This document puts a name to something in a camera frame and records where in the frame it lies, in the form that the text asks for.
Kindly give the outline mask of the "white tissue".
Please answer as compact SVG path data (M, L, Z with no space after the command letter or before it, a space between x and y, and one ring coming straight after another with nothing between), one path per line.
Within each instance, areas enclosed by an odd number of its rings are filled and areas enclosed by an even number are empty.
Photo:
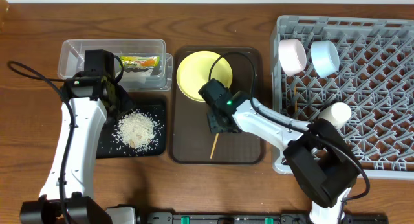
M131 71L131 72L125 72L122 77L123 82L140 82L145 83L146 78L150 77L152 74L152 69L147 69L144 71Z

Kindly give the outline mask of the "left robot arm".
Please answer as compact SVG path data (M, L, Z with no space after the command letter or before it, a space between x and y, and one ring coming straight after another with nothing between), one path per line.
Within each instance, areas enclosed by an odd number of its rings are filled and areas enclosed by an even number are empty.
M109 51L87 50L84 70L65 79L62 87L31 71L31 78L45 81L59 95L62 122L52 168L38 200L22 204L22 223L112 223L94 201L93 173L102 128L132 105L119 84L122 74L115 71L119 61Z

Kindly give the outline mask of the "green snack wrapper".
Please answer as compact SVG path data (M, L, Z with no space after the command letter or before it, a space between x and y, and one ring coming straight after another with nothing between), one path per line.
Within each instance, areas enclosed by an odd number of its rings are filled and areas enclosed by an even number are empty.
M121 56L125 68L129 69L150 69L159 64L159 56Z

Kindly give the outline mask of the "light blue bowl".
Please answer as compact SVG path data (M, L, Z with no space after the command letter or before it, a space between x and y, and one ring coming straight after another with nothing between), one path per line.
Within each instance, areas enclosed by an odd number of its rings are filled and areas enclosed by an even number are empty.
M326 78L339 69L340 59L333 42L315 41L310 49L312 64L319 77Z

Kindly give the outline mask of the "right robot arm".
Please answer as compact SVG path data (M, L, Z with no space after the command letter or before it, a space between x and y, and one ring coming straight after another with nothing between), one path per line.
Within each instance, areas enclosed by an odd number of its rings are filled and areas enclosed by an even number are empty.
M313 223L340 223L343 206L362 166L343 137L326 119L294 120L263 106L258 99L212 78L199 90L210 107L210 129L247 132L283 154L296 181L312 200Z

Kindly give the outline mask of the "rice leftovers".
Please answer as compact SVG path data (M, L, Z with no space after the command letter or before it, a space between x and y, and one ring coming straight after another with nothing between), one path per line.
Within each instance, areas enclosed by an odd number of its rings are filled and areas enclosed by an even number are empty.
M159 146L159 135L164 125L148 114L133 111L121 118L111 135L116 143L129 146L138 153L154 150Z

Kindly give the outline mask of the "wooden chopstick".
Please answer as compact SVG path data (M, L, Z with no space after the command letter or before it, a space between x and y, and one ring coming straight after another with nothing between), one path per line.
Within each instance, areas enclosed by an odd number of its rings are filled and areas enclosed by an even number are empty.
M216 133L215 134L215 137L214 137L214 141L213 141L211 153L210 153L210 159L213 158L213 155L214 155L214 152L215 152L215 148L216 148L216 145L217 145L217 141L218 141L218 137L219 137L219 133Z
M298 101L297 101L297 98L296 98L298 92L297 92L297 86L296 85L294 86L293 92L294 92L294 114L295 114L298 111Z

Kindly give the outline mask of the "white cup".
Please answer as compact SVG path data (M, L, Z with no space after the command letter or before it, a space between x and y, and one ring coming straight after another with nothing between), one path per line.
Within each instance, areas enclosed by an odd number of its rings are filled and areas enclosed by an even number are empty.
M325 108L318 118L329 121L336 129L342 128L351 118L351 108L343 102L337 102Z

